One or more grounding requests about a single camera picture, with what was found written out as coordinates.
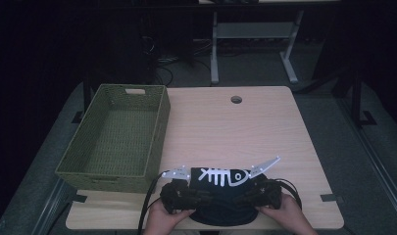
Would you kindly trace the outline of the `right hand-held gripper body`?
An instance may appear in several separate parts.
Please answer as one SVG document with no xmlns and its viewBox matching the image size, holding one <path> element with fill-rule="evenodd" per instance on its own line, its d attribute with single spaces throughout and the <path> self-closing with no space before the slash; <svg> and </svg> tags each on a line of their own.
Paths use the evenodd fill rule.
<svg viewBox="0 0 397 235">
<path fill-rule="evenodd" d="M 242 204 L 252 207 L 273 206 L 275 209 L 280 207 L 281 190 L 274 180 L 265 176 L 265 173 L 279 161 L 280 156 L 276 156 L 272 160 L 251 166 L 248 176 L 252 188 L 243 195 Z"/>
</svg>

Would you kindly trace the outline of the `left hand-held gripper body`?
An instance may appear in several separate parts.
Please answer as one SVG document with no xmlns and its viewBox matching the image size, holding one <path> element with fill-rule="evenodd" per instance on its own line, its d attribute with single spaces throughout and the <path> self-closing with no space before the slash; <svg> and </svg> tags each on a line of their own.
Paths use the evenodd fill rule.
<svg viewBox="0 0 397 235">
<path fill-rule="evenodd" d="M 213 200 L 210 192 L 189 187 L 192 176 L 184 165 L 164 171 L 162 177 L 171 180 L 162 187 L 160 193 L 161 201 L 168 213 L 196 210 L 201 206 L 208 206 Z"/>
</svg>

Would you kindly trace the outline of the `navy shirt with white print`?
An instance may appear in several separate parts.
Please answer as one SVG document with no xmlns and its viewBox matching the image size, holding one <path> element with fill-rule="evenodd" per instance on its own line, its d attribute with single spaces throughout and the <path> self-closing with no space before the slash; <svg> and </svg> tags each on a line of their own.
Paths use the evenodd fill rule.
<svg viewBox="0 0 397 235">
<path fill-rule="evenodd" d="M 234 200 L 253 188 L 246 169 L 219 169 L 193 167 L 189 187 L 207 191 L 212 201 L 200 206 L 190 218 L 198 223 L 212 226 L 238 226 L 255 220 L 258 211 L 250 206 L 238 206 Z"/>
</svg>

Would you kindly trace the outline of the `green woven basket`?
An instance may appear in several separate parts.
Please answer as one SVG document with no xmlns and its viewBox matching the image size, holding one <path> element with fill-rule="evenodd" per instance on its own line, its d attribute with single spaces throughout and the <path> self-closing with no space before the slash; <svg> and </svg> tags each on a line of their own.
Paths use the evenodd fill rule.
<svg viewBox="0 0 397 235">
<path fill-rule="evenodd" d="M 78 190 L 147 192 L 159 173 L 170 110 L 164 85 L 100 85 L 57 175 Z"/>
</svg>

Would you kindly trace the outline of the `person's left hand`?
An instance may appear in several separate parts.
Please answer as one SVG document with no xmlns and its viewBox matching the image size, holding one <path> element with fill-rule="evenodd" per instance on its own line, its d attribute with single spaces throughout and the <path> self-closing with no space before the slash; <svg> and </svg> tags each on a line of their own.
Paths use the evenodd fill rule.
<svg viewBox="0 0 397 235">
<path fill-rule="evenodd" d="M 149 209 L 143 235 L 170 235 L 180 222 L 193 213 L 194 210 L 168 213 L 162 201 L 157 200 Z"/>
</svg>

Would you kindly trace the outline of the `person's right hand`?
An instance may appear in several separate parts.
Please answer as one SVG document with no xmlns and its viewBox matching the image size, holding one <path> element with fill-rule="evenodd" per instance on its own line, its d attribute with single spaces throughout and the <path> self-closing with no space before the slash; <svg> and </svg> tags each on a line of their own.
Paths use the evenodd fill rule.
<svg viewBox="0 0 397 235">
<path fill-rule="evenodd" d="M 303 214 L 296 200 L 288 194 L 281 194 L 279 209 L 256 207 L 256 210 L 273 219 L 278 225 L 294 235 L 319 235 Z"/>
</svg>

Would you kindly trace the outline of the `black metal stand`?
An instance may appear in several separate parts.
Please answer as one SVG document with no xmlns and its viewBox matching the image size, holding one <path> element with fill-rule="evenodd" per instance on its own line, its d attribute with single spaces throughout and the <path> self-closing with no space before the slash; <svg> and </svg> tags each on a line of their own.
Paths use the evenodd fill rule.
<svg viewBox="0 0 397 235">
<path fill-rule="evenodd" d="M 82 82 L 83 110 L 75 113 L 73 123 L 80 123 L 91 103 L 91 85 L 89 78 L 86 77 Z"/>
<path fill-rule="evenodd" d="M 363 128 L 365 125 L 376 125 L 372 114 L 361 108 L 361 102 L 362 78 L 356 71 L 352 79 L 351 119 L 358 128 Z"/>
</svg>

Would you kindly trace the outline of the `aluminium floor rail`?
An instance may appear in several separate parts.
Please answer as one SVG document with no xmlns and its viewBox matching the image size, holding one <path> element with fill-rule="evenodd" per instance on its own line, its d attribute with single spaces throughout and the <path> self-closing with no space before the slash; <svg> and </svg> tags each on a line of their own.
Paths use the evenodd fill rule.
<svg viewBox="0 0 397 235">
<path fill-rule="evenodd" d="M 344 115 L 344 118 L 348 121 L 350 128 L 354 131 L 360 141 L 362 148 L 371 162 L 372 170 L 380 181 L 380 184 L 391 202 L 393 209 L 397 213 L 397 185 L 393 181 L 387 168 L 381 161 L 379 154 L 364 131 L 365 126 L 377 126 L 375 119 L 369 111 L 363 111 L 361 113 L 363 113 L 365 118 L 356 120 L 351 114 L 351 106 L 347 101 L 344 99 L 337 99 L 336 103 L 341 109 L 341 113 Z"/>
<path fill-rule="evenodd" d="M 36 220 L 31 235 L 50 235 L 69 204 L 70 187 L 63 179 L 58 178 Z"/>
</svg>

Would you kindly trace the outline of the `grey metal desk frame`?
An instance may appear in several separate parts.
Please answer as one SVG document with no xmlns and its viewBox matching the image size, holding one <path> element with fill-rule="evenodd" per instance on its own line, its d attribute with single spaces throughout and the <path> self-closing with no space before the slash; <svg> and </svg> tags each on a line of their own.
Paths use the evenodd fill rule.
<svg viewBox="0 0 397 235">
<path fill-rule="evenodd" d="M 304 11 L 298 11 L 293 22 L 279 23 L 222 23 L 218 13 L 213 13 L 212 49 L 210 56 L 211 83 L 218 84 L 218 40 L 219 39 L 287 39 L 287 47 L 279 53 L 281 62 L 291 84 L 299 82 L 290 56 L 296 41 Z"/>
</svg>

